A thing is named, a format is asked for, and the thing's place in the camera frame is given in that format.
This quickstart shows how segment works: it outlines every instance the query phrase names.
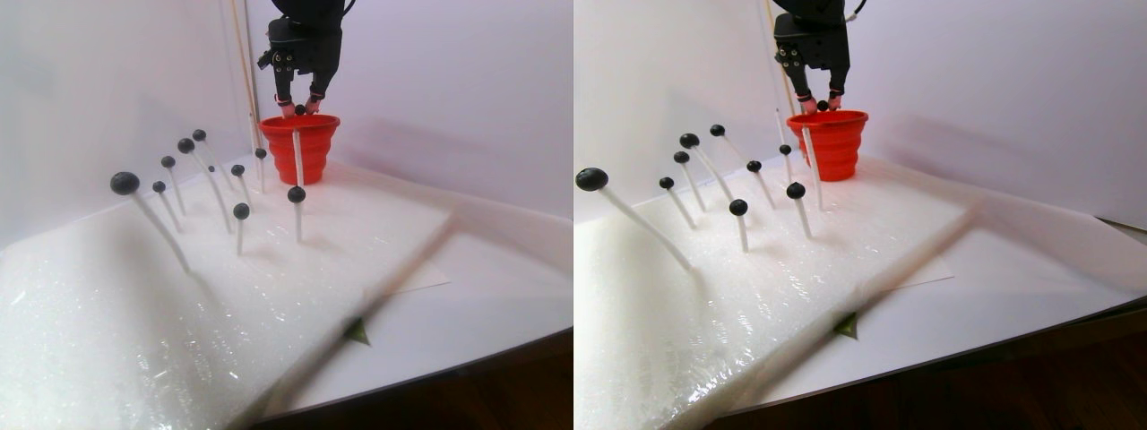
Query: white foam board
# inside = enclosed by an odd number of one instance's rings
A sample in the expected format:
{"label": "white foam board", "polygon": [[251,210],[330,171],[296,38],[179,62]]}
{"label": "white foam board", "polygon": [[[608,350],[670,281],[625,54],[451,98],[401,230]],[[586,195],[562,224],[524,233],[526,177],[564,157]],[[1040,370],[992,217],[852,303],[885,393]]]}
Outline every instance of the white foam board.
{"label": "white foam board", "polygon": [[984,190],[944,251],[951,279],[879,298],[859,342],[828,339],[732,413],[899,372],[1070,322],[1147,296],[1147,247],[1094,217]]}
{"label": "white foam board", "polygon": [[750,208],[748,253],[716,186],[701,189],[707,213],[690,205],[696,230],[668,198],[638,206],[693,271],[621,214],[575,228],[577,428],[703,425],[844,313],[927,263],[967,225],[978,200],[947,181],[861,158],[853,179],[824,185],[820,211],[805,172],[797,180],[810,190],[811,241],[783,197],[783,167],[762,171],[775,210],[754,178],[729,178],[734,197]]}
{"label": "white foam board", "polygon": [[[240,424],[280,377],[395,292],[392,276],[420,261],[451,214],[419,186],[331,163],[306,188],[298,244],[273,172],[268,162],[267,194],[251,193],[241,257],[206,182],[184,183],[177,237],[189,275],[130,203],[5,250],[0,428]],[[229,212],[241,194],[219,186]]]}

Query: white table surface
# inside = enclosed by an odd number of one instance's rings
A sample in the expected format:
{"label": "white table surface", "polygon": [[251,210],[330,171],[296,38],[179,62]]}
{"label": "white table surface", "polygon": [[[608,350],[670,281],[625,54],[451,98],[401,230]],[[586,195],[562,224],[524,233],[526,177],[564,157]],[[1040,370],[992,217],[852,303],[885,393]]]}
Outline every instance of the white table surface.
{"label": "white table surface", "polygon": [[1147,235],[992,194],[939,257],[953,277],[890,291],[729,414],[813,396],[1030,335],[1147,296]]}
{"label": "white table surface", "polygon": [[574,326],[572,221],[451,198],[463,203],[429,259],[450,282],[390,296],[364,321],[370,346],[343,342],[264,416],[384,390]]}

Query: white stick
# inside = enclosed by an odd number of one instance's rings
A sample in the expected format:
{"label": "white stick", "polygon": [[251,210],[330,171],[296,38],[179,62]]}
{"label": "white stick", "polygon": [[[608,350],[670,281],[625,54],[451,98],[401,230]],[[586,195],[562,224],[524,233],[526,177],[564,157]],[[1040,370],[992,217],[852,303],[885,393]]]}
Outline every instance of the white stick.
{"label": "white stick", "polygon": [[179,212],[187,217],[187,208],[184,206],[184,195],[179,194],[179,182],[175,181],[175,173],[167,169],[167,178],[171,178],[171,187],[175,189],[175,200],[179,201]]}
{"label": "white stick", "polygon": [[235,186],[231,183],[231,178],[227,178],[227,172],[223,171],[223,165],[220,165],[219,161],[214,158],[214,153],[211,153],[211,146],[208,144],[208,140],[203,139],[202,142],[203,142],[203,149],[208,150],[208,158],[211,159],[211,165],[216,166],[216,172],[219,172],[219,174],[223,174],[223,181],[227,182],[227,188],[231,188],[231,190],[234,191],[235,190]]}
{"label": "white stick", "polygon": [[[780,139],[780,143],[785,144],[785,123],[781,122],[781,110],[779,108],[773,109],[773,116],[777,118],[777,138]],[[785,171],[788,172],[788,181],[785,183],[793,183],[793,164],[788,159],[788,154],[785,154]]]}
{"label": "white stick", "polygon": [[807,125],[801,130],[801,133],[804,134],[804,147],[809,149],[809,165],[812,166],[812,183],[817,187],[817,209],[825,210],[825,198],[820,194],[820,165],[817,164],[817,150],[812,148],[812,133],[809,132]]}
{"label": "white stick", "polygon": [[733,193],[728,190],[728,186],[725,185],[725,179],[717,173],[717,169],[713,169],[713,164],[709,162],[709,157],[707,157],[705,153],[701,150],[701,147],[693,147],[693,150],[701,156],[701,164],[704,164],[705,169],[709,169],[709,173],[712,173],[713,178],[717,178],[717,183],[720,185],[721,191],[725,191],[725,197],[728,197],[729,203],[732,203]]}
{"label": "white stick", "polygon": [[295,243],[303,243],[303,202],[295,203]]}
{"label": "white stick", "polygon": [[267,188],[263,181],[263,158],[255,158],[255,169],[259,171],[259,194],[267,194]]}
{"label": "white stick", "polygon": [[801,225],[804,226],[804,237],[812,239],[812,230],[809,229],[809,214],[804,212],[804,202],[796,198],[796,211],[801,213]]}
{"label": "white stick", "polygon": [[250,123],[251,123],[250,124],[250,128],[251,128],[251,154],[255,154],[256,149],[263,148],[263,139],[259,138],[259,128],[255,126],[255,123],[257,123],[255,120],[255,114],[248,114],[247,117],[251,119],[250,120]]}
{"label": "white stick", "polygon": [[689,189],[693,190],[693,196],[697,197],[697,206],[701,206],[701,211],[705,211],[705,202],[701,200],[701,191],[697,190],[696,182],[693,182],[693,175],[689,174],[689,169],[681,164],[681,171],[685,172],[685,180],[689,181]]}
{"label": "white stick", "polygon": [[689,217],[689,211],[685,210],[685,204],[682,204],[681,200],[677,197],[677,193],[673,193],[672,188],[666,189],[665,193],[669,193],[669,198],[672,198],[673,204],[676,204],[677,209],[681,211],[681,216],[685,217],[685,222],[688,222],[689,228],[697,228],[697,226],[693,224],[693,217]]}
{"label": "white stick", "polygon": [[725,141],[725,143],[728,143],[728,147],[729,147],[729,148],[733,148],[733,153],[736,153],[736,156],[738,156],[739,158],[741,158],[741,163],[748,163],[748,162],[749,162],[749,158],[746,158],[746,157],[744,157],[744,154],[741,154],[741,150],[740,150],[740,149],[736,149],[736,146],[735,146],[735,144],[733,144],[733,141],[732,141],[732,140],[728,140],[728,136],[727,136],[727,135],[721,135],[720,138],[721,138],[721,140],[724,140],[724,141]]}
{"label": "white stick", "polygon": [[295,143],[295,185],[303,186],[303,149],[302,143],[298,138],[298,128],[291,133],[291,140]]}
{"label": "white stick", "polygon": [[785,171],[788,172],[788,182],[793,183],[793,162],[788,159],[788,154],[785,154]]}
{"label": "white stick", "polygon": [[777,146],[785,144],[785,123],[781,122],[781,110],[774,108],[773,116],[777,118],[777,136],[781,140]]}
{"label": "white stick", "polygon": [[243,187],[243,198],[247,198],[247,206],[251,209],[251,212],[255,212],[255,205],[251,204],[251,194],[247,191],[247,181],[243,180],[243,175],[239,177],[239,186]]}
{"label": "white stick", "polygon": [[741,232],[741,252],[749,252],[749,235],[744,233],[744,217],[736,217],[736,228]]}
{"label": "white stick", "polygon": [[179,265],[184,267],[184,273],[192,272],[192,268],[187,266],[187,257],[184,257],[184,250],[179,249],[179,244],[175,243],[175,237],[172,237],[171,232],[167,232],[167,227],[164,227],[163,222],[159,222],[159,218],[155,216],[155,212],[151,211],[151,208],[148,208],[147,203],[145,203],[143,200],[140,198],[139,194],[132,193],[130,197],[132,197],[132,201],[135,202],[135,205],[139,206],[141,211],[143,211],[143,216],[147,217],[149,221],[151,221],[151,225],[154,225],[155,228],[159,230],[159,234],[163,235],[163,240],[167,241],[167,245],[171,247],[171,251],[175,252],[175,258],[179,259]]}
{"label": "white stick", "polygon": [[159,200],[163,201],[163,206],[167,208],[167,214],[171,216],[171,224],[175,226],[175,233],[184,233],[184,228],[179,226],[179,220],[175,219],[175,211],[171,209],[171,203],[167,203],[167,196],[163,193],[159,194]]}
{"label": "white stick", "polygon": [[200,169],[203,170],[203,175],[208,177],[208,182],[211,183],[211,190],[216,194],[216,202],[219,202],[219,213],[223,214],[223,225],[227,227],[227,234],[231,234],[231,220],[227,219],[227,206],[223,204],[223,195],[219,194],[219,186],[214,183],[214,178],[211,178],[211,172],[208,172],[208,166],[203,164],[203,159],[200,158],[200,155],[193,151],[192,157],[194,157],[195,162],[200,164]]}
{"label": "white stick", "polygon": [[765,191],[765,198],[768,198],[768,206],[777,209],[777,203],[773,203],[773,195],[768,194],[768,187],[765,186],[765,180],[760,179],[760,172],[752,172],[752,177],[757,178],[757,183],[760,183],[760,189]]}
{"label": "white stick", "polygon": [[243,220],[239,220],[237,233],[235,235],[235,255],[243,255]]}
{"label": "white stick", "polygon": [[681,267],[685,267],[686,271],[693,269],[693,266],[689,265],[689,260],[685,258],[685,255],[681,253],[681,250],[677,249],[677,247],[673,245],[673,242],[669,241],[669,237],[665,237],[665,235],[661,233],[661,230],[658,230],[656,227],[649,224],[649,221],[647,221],[645,218],[638,214],[638,212],[635,212],[632,208],[625,204],[625,202],[622,202],[621,198],[617,198],[617,196],[615,196],[614,193],[609,190],[609,188],[602,187],[598,191],[600,191],[601,195],[606,196],[606,200],[608,200],[609,203],[612,203],[614,206],[617,206],[617,210],[622,211],[622,213],[624,213],[626,217],[630,217],[630,219],[632,219],[633,222],[637,222],[639,226],[643,227],[647,232],[656,236],[657,240],[661,241],[661,244],[664,245],[666,250],[669,250],[669,253],[673,255],[673,258],[677,259],[677,263],[681,264]]}

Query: white wall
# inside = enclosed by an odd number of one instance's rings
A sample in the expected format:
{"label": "white wall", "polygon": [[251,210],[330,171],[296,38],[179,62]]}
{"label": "white wall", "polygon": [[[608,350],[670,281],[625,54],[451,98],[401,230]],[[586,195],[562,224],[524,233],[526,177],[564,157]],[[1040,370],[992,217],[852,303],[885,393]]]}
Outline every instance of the white wall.
{"label": "white wall", "polygon": [[[252,57],[270,1],[248,3]],[[331,158],[569,218],[574,185],[570,1],[359,1],[343,21],[322,112],[338,116]],[[278,115],[257,70],[259,111]],[[305,100],[311,76],[296,77]]]}
{"label": "white wall", "polygon": [[196,127],[220,158],[248,150],[226,1],[3,5],[0,248],[123,202],[108,188],[118,171],[148,193],[164,155],[193,174],[174,148]]}
{"label": "white wall", "polygon": [[[653,183],[676,169],[661,162],[672,150],[662,141],[712,120],[744,122],[774,147],[772,116],[762,112],[787,102],[749,100],[768,96],[775,81],[765,69],[779,77],[775,65],[712,62],[771,55],[751,42],[756,2],[579,2],[577,97],[592,101],[577,108],[579,164]],[[1131,0],[868,2],[849,28],[844,105],[872,116],[865,153],[1147,226],[1145,18],[1147,3]],[[810,78],[824,97],[827,72]],[[660,190],[624,191],[638,201]],[[577,197],[576,219],[602,213],[593,197]]]}

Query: black ball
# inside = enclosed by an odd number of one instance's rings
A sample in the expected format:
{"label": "black ball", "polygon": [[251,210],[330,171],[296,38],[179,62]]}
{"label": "black ball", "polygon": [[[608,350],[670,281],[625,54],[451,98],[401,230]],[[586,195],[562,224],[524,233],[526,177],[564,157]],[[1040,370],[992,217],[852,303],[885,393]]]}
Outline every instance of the black ball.
{"label": "black ball", "polygon": [[251,206],[248,206],[247,203],[240,203],[235,205],[235,209],[233,209],[231,213],[234,213],[235,218],[241,220],[247,219],[247,217],[251,216]]}
{"label": "black ball", "polygon": [[801,182],[793,182],[789,185],[788,189],[785,190],[785,194],[788,194],[789,198],[804,197],[804,186],[801,185]]}
{"label": "black ball", "polygon": [[681,139],[678,139],[678,142],[680,142],[681,147],[684,147],[685,149],[689,149],[701,144],[701,139],[697,139],[696,134],[685,133],[681,134]]}
{"label": "black ball", "polygon": [[743,200],[738,198],[733,201],[733,203],[728,204],[728,212],[738,217],[743,216],[748,211],[749,211],[749,204],[744,203]]}
{"label": "black ball", "polygon": [[111,190],[126,196],[140,189],[140,178],[132,172],[119,172],[111,175]]}
{"label": "black ball", "polygon": [[179,149],[182,154],[192,154],[195,150],[195,142],[187,138],[180,139],[179,144],[175,144],[175,149]]}
{"label": "black ball", "polygon": [[584,191],[596,191],[609,183],[609,175],[598,167],[583,169],[574,180]]}
{"label": "black ball", "polygon": [[303,187],[290,187],[290,189],[287,190],[287,200],[291,203],[302,203],[306,200],[306,191],[303,190]]}

